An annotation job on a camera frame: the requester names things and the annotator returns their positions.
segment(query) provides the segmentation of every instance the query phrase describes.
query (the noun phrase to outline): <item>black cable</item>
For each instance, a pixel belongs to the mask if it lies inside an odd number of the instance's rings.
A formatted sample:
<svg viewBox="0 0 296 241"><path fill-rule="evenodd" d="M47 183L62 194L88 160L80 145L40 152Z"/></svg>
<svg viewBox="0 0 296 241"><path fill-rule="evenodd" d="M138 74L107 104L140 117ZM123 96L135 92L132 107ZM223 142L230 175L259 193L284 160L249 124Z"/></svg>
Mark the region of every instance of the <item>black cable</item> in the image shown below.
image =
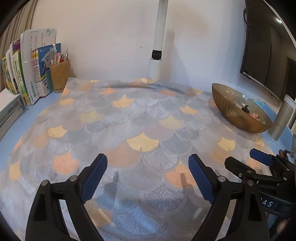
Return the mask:
<svg viewBox="0 0 296 241"><path fill-rule="evenodd" d="M245 8L244 9L244 12L243 12L243 15L244 15L244 22L247 24L247 21L246 21L246 12L247 12L247 9Z"/></svg>
<svg viewBox="0 0 296 241"><path fill-rule="evenodd" d="M272 100L272 102L274 103L274 101L273 101L272 97L273 97L273 94L271 94L271 100ZM279 106L279 104L278 104L278 105L276 105L275 103L274 103L274 105L275 105L275 106Z"/></svg>

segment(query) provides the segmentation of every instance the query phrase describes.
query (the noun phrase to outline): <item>silver screw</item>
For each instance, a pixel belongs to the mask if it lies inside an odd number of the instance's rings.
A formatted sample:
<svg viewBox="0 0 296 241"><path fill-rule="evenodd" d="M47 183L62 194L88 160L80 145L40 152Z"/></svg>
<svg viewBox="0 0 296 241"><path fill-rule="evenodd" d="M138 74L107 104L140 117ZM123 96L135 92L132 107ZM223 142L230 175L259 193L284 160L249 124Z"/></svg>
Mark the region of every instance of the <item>silver screw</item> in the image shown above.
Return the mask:
<svg viewBox="0 0 296 241"><path fill-rule="evenodd" d="M74 182L74 181L76 181L77 180L77 176L76 175L73 175L73 176L71 176L70 178L69 178L69 180L71 181L71 182Z"/></svg>
<svg viewBox="0 0 296 241"><path fill-rule="evenodd" d="M248 180L248 181L247 181L247 184L248 184L249 186L254 186L254 182L253 182L252 180Z"/></svg>
<svg viewBox="0 0 296 241"><path fill-rule="evenodd" d="M218 180L223 183L223 182L226 181L226 177L225 176L219 176Z"/></svg>
<svg viewBox="0 0 296 241"><path fill-rule="evenodd" d="M41 185L42 186L45 186L45 185L47 185L48 184L48 180L43 180L42 182L41 182Z"/></svg>

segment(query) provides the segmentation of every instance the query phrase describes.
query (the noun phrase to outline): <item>white wall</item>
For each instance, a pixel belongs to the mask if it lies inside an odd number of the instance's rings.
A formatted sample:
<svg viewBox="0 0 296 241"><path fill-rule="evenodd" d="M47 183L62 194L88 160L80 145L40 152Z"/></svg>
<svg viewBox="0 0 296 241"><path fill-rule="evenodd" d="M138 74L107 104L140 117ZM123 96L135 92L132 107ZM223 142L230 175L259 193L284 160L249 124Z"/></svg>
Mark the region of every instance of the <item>white wall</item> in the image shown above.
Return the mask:
<svg viewBox="0 0 296 241"><path fill-rule="evenodd" d="M146 77L157 7L158 0L38 0L32 28L57 28L78 78L136 79ZM244 0L169 0L163 79L206 91L222 83L277 110L268 91L239 73L244 8Z"/></svg>

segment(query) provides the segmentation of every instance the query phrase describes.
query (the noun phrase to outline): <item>patterned tablecloth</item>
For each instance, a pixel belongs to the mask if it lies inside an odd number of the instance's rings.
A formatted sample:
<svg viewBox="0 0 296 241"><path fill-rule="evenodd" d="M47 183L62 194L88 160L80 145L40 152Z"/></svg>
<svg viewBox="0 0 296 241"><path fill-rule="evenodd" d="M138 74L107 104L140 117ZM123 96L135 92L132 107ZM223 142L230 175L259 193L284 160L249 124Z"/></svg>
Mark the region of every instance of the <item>patterned tablecloth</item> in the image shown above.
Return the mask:
<svg viewBox="0 0 296 241"><path fill-rule="evenodd" d="M61 97L35 119L9 155L0 175L0 210L24 240L40 182L78 175L98 153L108 168L85 207L108 240L190 240L209 211L189 169L197 153L216 174L237 180L224 166L233 156L258 173L265 167L249 156L272 153L261 134L230 124L212 95L172 83L138 79L69 79ZM225 235L229 212L219 238ZM78 239L65 202L62 211Z"/></svg>

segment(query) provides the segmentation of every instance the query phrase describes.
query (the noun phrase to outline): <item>stack of books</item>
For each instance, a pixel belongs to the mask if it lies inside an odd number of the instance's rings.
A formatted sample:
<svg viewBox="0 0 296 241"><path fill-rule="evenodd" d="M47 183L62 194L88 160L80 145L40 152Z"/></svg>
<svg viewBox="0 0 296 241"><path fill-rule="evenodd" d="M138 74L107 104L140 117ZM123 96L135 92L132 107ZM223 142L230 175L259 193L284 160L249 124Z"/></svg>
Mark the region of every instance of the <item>stack of books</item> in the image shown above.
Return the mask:
<svg viewBox="0 0 296 241"><path fill-rule="evenodd" d="M53 91L49 66L56 35L56 29L26 30L1 60L7 90L20 95L23 107ZM60 51L61 44L55 46Z"/></svg>
<svg viewBox="0 0 296 241"><path fill-rule="evenodd" d="M8 89L0 92L0 140L22 113L20 95L12 94Z"/></svg>

